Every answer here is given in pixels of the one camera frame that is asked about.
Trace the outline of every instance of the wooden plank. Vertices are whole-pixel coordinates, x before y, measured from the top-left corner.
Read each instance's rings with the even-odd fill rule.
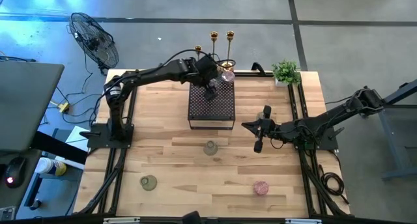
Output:
[[[125,71],[110,70],[107,81]],[[302,79],[309,115],[326,111],[318,74],[302,72]],[[271,118],[277,123],[291,121],[287,88],[275,87],[269,77],[237,77],[233,130],[191,130],[187,121],[188,87],[187,83],[163,81],[138,88],[135,133],[124,166],[117,215],[181,217],[198,210],[202,216],[216,217],[306,217],[297,151],[291,144],[276,150],[265,140],[262,153],[256,154],[253,134],[241,126],[242,122],[254,121],[264,105],[271,105]],[[126,115],[127,101],[124,109]],[[97,121],[106,122],[108,117],[108,106],[102,100]],[[208,140],[219,145],[214,156],[203,153]],[[108,151],[99,149],[87,158],[75,211],[81,210],[101,186]],[[326,172],[340,175],[333,155],[318,152],[317,157]],[[139,185],[146,175],[158,179],[155,190],[145,191]],[[260,180],[270,185],[268,195],[261,197],[253,192],[253,183]],[[316,201],[314,188],[312,192]],[[110,190],[107,208],[112,193]],[[349,212],[339,197],[332,198]]]

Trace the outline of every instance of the black mesh box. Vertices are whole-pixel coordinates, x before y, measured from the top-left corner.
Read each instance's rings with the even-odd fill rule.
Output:
[[[235,125],[235,84],[216,80],[217,96],[204,98],[205,89],[190,84],[188,122],[192,130],[232,130]]]

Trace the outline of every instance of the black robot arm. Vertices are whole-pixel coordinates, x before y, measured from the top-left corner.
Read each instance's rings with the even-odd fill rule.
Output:
[[[177,59],[158,68],[127,71],[122,76],[114,76],[104,85],[110,108],[108,127],[111,140],[123,140],[126,136],[122,108],[134,88],[165,80],[190,82],[206,88],[205,98],[211,99],[216,96],[216,90],[209,83],[217,75],[216,63],[206,55],[198,61],[194,58]]]
[[[242,126],[256,136],[253,150],[262,151],[262,139],[268,137],[283,143],[294,143],[300,149],[303,145],[319,146],[325,131],[356,114],[372,115],[383,109],[384,100],[375,90],[367,87],[356,91],[345,103],[317,116],[275,124],[270,119],[271,107],[265,106],[263,119],[254,122],[243,122]]]

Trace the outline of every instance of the concrete floor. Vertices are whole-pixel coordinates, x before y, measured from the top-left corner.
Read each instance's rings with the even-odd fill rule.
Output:
[[[411,21],[417,22],[415,0],[295,0],[300,20],[320,21]],[[85,12],[107,18],[186,18],[186,19],[263,19],[290,20],[288,0],[4,0],[1,15],[69,16]],[[224,34],[236,33],[231,57],[238,69],[247,70],[252,62],[266,69],[282,59],[299,61],[292,25],[278,24],[196,24],[188,23],[101,23],[116,41],[120,55],[117,68],[150,68],[165,61],[172,53],[195,45],[210,48],[209,32],[219,31],[217,53],[225,56]],[[364,85],[381,96],[417,77],[417,27],[381,26],[300,26],[308,70],[318,71],[326,101],[351,95]],[[7,55],[30,57],[43,63],[65,65],[59,82],[65,93],[78,92],[88,73],[82,50],[65,22],[0,21],[0,50]],[[104,76],[87,58],[87,68],[94,74],[85,95],[72,96],[75,102],[87,94],[100,93]],[[54,100],[62,97],[55,93]],[[73,114],[84,112],[95,97],[79,103]],[[417,102],[411,96],[410,102]],[[85,116],[68,118],[80,121]],[[50,124],[40,127],[46,133],[54,128],[72,129],[54,109],[47,110]],[[388,143],[377,116],[364,120],[349,119],[338,135],[343,179],[351,211],[358,217],[416,222],[417,179],[415,177],[381,180],[383,172],[394,169]],[[38,197],[48,200],[45,210],[21,209],[20,218],[62,215],[71,199],[48,193],[52,185],[42,185]],[[72,189],[64,182],[56,186]]]

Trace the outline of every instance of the fan grill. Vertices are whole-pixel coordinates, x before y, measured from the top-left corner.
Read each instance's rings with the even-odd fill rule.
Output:
[[[84,13],[73,13],[70,30],[79,46],[99,66],[114,68],[119,62],[114,41],[110,34]]]

